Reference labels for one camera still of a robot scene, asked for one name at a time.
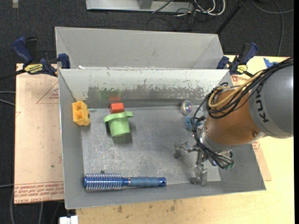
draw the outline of cable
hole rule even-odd
[[[43,202],[41,203],[41,210],[39,212],[38,224],[42,223],[42,216],[43,216]]]
[[[224,11],[225,11],[225,7],[226,7],[226,3],[225,3],[225,0],[221,0],[222,1],[222,10],[220,12],[217,12],[217,13],[213,13],[213,11],[215,10],[216,8],[216,2],[215,0],[212,0],[213,2],[213,7],[212,8],[209,8],[209,9],[203,9],[196,0],[193,0],[193,2],[195,3],[194,4],[194,10],[196,10],[197,12],[200,12],[200,13],[205,13],[205,14],[208,14],[208,15],[211,15],[211,16],[219,16],[221,15]]]
[[[14,186],[13,183],[11,183],[11,184],[3,184],[3,185],[0,185],[0,189],[1,189],[1,188],[13,187],[13,186]]]
[[[210,94],[206,96],[207,100],[207,111],[209,115],[214,119],[220,119],[224,116],[230,114],[231,112],[237,110],[240,108],[239,105],[241,99],[250,92],[250,96],[258,89],[259,86],[263,85],[263,83],[277,70],[282,69],[284,67],[293,65],[293,58],[288,58],[281,63],[275,64],[269,68],[266,68],[264,70],[258,71],[254,76],[249,79],[247,82],[245,82],[243,85],[238,86],[237,89],[235,89],[231,94],[229,94],[223,101],[214,104],[214,98],[217,96],[220,92],[222,92],[224,89],[227,89],[228,87],[222,86],[221,88],[217,87],[215,88]],[[221,113],[220,116],[214,116],[213,114]]]
[[[0,91],[0,94],[15,94],[15,91]]]
[[[11,219],[11,222],[12,222],[12,224],[15,224],[15,222],[14,222],[13,205],[14,205],[14,188],[13,188],[13,192],[12,192],[11,198],[10,198],[10,207],[9,207],[9,210],[10,210],[10,219]]]
[[[15,94],[15,91],[0,91],[0,94]],[[14,103],[9,102],[7,100],[0,99],[0,102],[15,106]]]
[[[200,151],[202,150],[203,152],[205,152],[208,155],[208,159],[209,157],[213,159],[213,162],[215,162],[220,168],[230,168],[232,166],[234,166],[235,162],[231,159],[231,154],[230,157],[221,155],[217,152],[214,152],[213,150],[211,150],[210,148],[208,148],[204,143],[202,143],[200,141],[200,138],[198,137],[198,133],[197,133],[197,126],[198,123],[203,121],[205,119],[204,116],[201,117],[196,117],[198,111],[200,110],[200,108],[203,106],[204,103],[206,103],[206,107],[207,107],[207,111],[209,113],[209,115],[212,118],[215,119],[219,119],[222,118],[226,115],[228,115],[229,113],[239,109],[241,106],[243,106],[249,99],[250,96],[252,96],[256,90],[259,88],[259,86],[263,85],[264,82],[277,70],[282,69],[284,67],[293,65],[293,58],[288,58],[284,61],[282,61],[281,63],[275,64],[269,68],[266,68],[264,70],[260,70],[258,71],[256,74],[254,74],[254,76],[249,79],[248,82],[246,82],[246,84],[244,86],[238,86],[237,90],[239,90],[238,92],[233,92],[233,94],[230,96],[229,101],[226,105],[224,105],[222,108],[218,109],[218,110],[212,110],[212,108],[209,106],[209,101],[210,101],[210,97],[212,95],[217,95],[219,94],[219,92],[222,92],[224,89],[229,89],[230,87],[228,86],[227,83],[222,83],[220,84],[220,88],[218,89],[215,88],[213,89],[213,91],[208,94],[205,98],[205,100],[198,106],[198,108],[196,109],[193,117],[191,118],[191,125],[192,125],[192,132],[193,132],[193,136],[194,139],[196,140],[196,147],[193,147],[190,151]],[[237,107],[239,105],[239,102],[241,101],[241,99],[250,92],[250,95],[248,98],[246,98],[246,100],[243,102],[243,104],[241,104],[241,106]],[[213,116],[212,113],[221,113],[221,116]]]
[[[55,211],[54,211],[54,214],[53,214],[53,217],[52,217],[52,219],[51,219],[50,224],[53,224],[54,219],[56,218],[56,214],[57,214],[57,212],[58,212],[58,209],[59,209],[61,203],[62,203],[62,202],[59,202],[58,205],[57,205],[57,207],[55,208]]]
[[[280,56],[281,44],[282,44],[282,39],[284,36],[284,29],[285,29],[285,21],[284,21],[284,16],[283,16],[283,13],[281,12],[280,6],[278,5],[277,2],[275,2],[275,5],[279,9],[280,16],[281,16],[281,35],[280,35],[280,41],[279,41],[279,46],[278,46],[278,52],[277,52],[277,56]]]
[[[157,12],[160,12],[163,8],[165,8],[168,4],[170,4],[173,0],[169,0],[168,2],[166,2],[162,7],[160,7],[159,9],[157,9],[156,11],[152,12],[152,14],[155,14]]]
[[[3,99],[0,99],[0,102],[2,102],[2,103],[5,103],[5,104],[9,104],[9,105],[13,105],[13,106],[15,106],[15,104],[14,104],[14,103],[11,103],[11,102],[9,102],[9,101],[6,101],[6,100],[3,100]]]
[[[280,41],[279,41],[279,46],[278,46],[278,53],[277,53],[277,56],[280,56],[280,50],[281,50],[282,40],[283,40],[283,36],[284,36],[284,28],[285,28],[285,21],[284,21],[283,14],[294,11],[294,8],[292,8],[291,10],[287,10],[287,11],[281,11],[280,6],[279,6],[278,3],[275,1],[275,5],[276,5],[277,8],[279,9],[279,12],[272,12],[272,11],[267,11],[267,10],[264,10],[264,9],[260,8],[257,4],[254,3],[253,0],[251,0],[251,2],[252,2],[252,4],[253,4],[257,9],[259,9],[259,10],[265,12],[265,13],[270,13],[270,14],[280,14],[280,15],[281,15],[281,36],[280,36]]]
[[[291,10],[287,10],[287,11],[279,11],[279,12],[272,12],[272,11],[267,11],[267,10],[264,10],[262,8],[260,8],[253,0],[251,0],[252,4],[259,10],[265,12],[265,13],[270,13],[270,14],[284,14],[284,13],[290,13],[292,11],[294,11],[294,8],[292,8]]]

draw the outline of black cable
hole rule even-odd
[[[266,68],[262,71],[259,71],[260,74],[250,83],[248,84],[244,90],[240,90],[238,93],[236,93],[223,107],[219,108],[219,109],[211,109],[208,105],[206,106],[207,110],[208,110],[208,113],[209,115],[212,117],[212,118],[215,118],[215,119],[219,119],[219,118],[223,118],[227,115],[229,115],[231,112],[237,110],[240,108],[240,106],[237,108],[237,106],[239,105],[239,102],[241,101],[241,99],[247,94],[249,93],[250,90],[252,90],[254,87],[255,89],[251,92],[250,95],[252,95],[255,90],[258,88],[259,85],[263,85],[263,83],[274,73],[276,72],[277,70],[279,69],[282,69],[286,66],[290,66],[290,65],[293,65],[293,59],[290,58],[290,59],[286,59],[284,60],[283,62],[281,63],[278,63],[278,64],[275,64],[269,68]],[[206,101],[208,102],[211,95],[215,92],[215,90],[213,90],[210,94],[208,94],[206,96]],[[221,113],[221,112],[224,112],[222,115],[220,116],[214,116],[213,114],[216,114],[216,113]]]
[[[278,5],[277,2],[275,2],[275,5],[279,9],[280,16],[281,16],[281,35],[280,35],[280,41],[279,41],[279,46],[278,46],[278,52],[277,52],[277,56],[280,56],[281,44],[282,44],[282,39],[284,36],[284,29],[285,29],[285,21],[284,21],[284,16],[283,16],[283,13],[281,12],[280,6]]]
[[[265,12],[265,13],[270,13],[270,14],[284,14],[284,13],[290,13],[292,11],[294,11],[294,8],[290,9],[290,10],[287,10],[287,11],[279,11],[279,12],[273,12],[273,11],[267,11],[267,10],[264,10],[262,8],[260,8],[253,0],[251,0],[252,4],[259,10]]]
[[[168,2],[166,2],[162,7],[160,7],[159,9],[157,9],[156,11],[152,12],[152,14],[155,14],[157,12],[160,12],[163,8],[165,8],[168,4],[170,4],[172,1],[174,0],[169,0]]]

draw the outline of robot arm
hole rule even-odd
[[[265,135],[293,136],[293,59],[258,72],[244,86],[220,87],[207,101],[203,129],[218,149],[251,143]]]
[[[198,117],[204,103],[207,115]],[[202,185],[206,182],[206,160],[231,168],[235,164],[231,152],[234,147],[264,136],[292,137],[293,59],[259,71],[241,86],[216,87],[195,111],[191,125],[196,145],[187,152],[198,152],[192,182]]]

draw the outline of yellow object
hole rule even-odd
[[[88,115],[87,105],[82,100],[73,103],[73,120],[77,125],[89,125],[90,119]]]

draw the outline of table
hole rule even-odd
[[[279,62],[285,59],[284,57],[266,58],[271,62]],[[263,69],[263,57],[254,57],[250,60],[248,65],[248,71],[251,73]],[[28,79],[29,76],[25,77],[27,86],[30,86],[31,83]],[[24,195],[27,194],[27,196],[23,198],[18,199],[15,196],[15,203],[25,202],[22,200],[28,200],[27,202],[40,202],[46,200],[59,200],[63,198],[63,191],[59,190],[63,187],[62,165],[61,159],[59,159],[59,157],[61,158],[59,155],[61,152],[60,140],[57,137],[53,137],[53,140],[46,144],[42,144],[39,140],[42,136],[47,137],[47,135],[59,131],[56,126],[57,120],[59,119],[59,110],[56,98],[57,90],[55,88],[56,81],[51,78],[48,80],[50,82],[49,84],[47,79],[40,80],[42,79],[42,76],[35,76],[35,79],[37,79],[35,82],[42,81],[47,83],[50,88],[44,96],[39,91],[31,92],[31,97],[29,97],[29,99],[28,97],[22,97],[21,94],[19,94],[20,86],[17,85],[16,135],[20,134],[20,129],[23,127],[18,126],[18,123],[20,122],[18,119],[20,118],[21,113],[26,110],[20,111],[18,108],[21,108],[19,104],[24,98],[26,98],[28,102],[35,102],[34,97],[38,94],[36,97],[41,96],[41,98],[36,101],[36,104],[39,104],[38,107],[44,108],[43,105],[48,105],[52,109],[52,113],[57,112],[57,116],[53,114],[45,115],[43,117],[44,119],[39,120],[40,122],[43,122],[43,127],[40,128],[42,130],[47,130],[47,133],[44,133],[43,131],[40,132],[40,128],[36,128],[35,131],[38,135],[34,138],[34,140],[35,143],[39,143],[40,146],[34,152],[36,153],[42,150],[39,155],[32,156],[32,149],[21,145],[20,136],[19,139],[16,139],[15,180],[20,180],[20,183],[16,183],[16,187],[18,185],[31,187],[31,189],[34,190],[31,194],[35,193],[38,197],[31,196],[30,201],[28,196],[30,194],[30,190],[28,190],[27,193],[23,193]],[[53,126],[46,124],[46,121],[49,119],[55,123]],[[76,214],[79,217],[79,223],[294,223],[293,142],[293,138],[278,140],[267,137],[260,140],[260,148],[263,150],[263,156],[265,157],[271,174],[271,181],[265,182],[266,191],[77,209]],[[28,170],[24,166],[24,157],[30,157],[29,163],[35,164],[34,169]],[[31,182],[25,180],[25,177],[30,178]],[[49,182],[51,184],[55,184],[57,182],[59,185],[49,187],[49,191],[43,190],[38,193],[37,182],[41,181],[46,183]],[[43,199],[39,199],[41,192],[48,192],[48,194],[46,194]]]

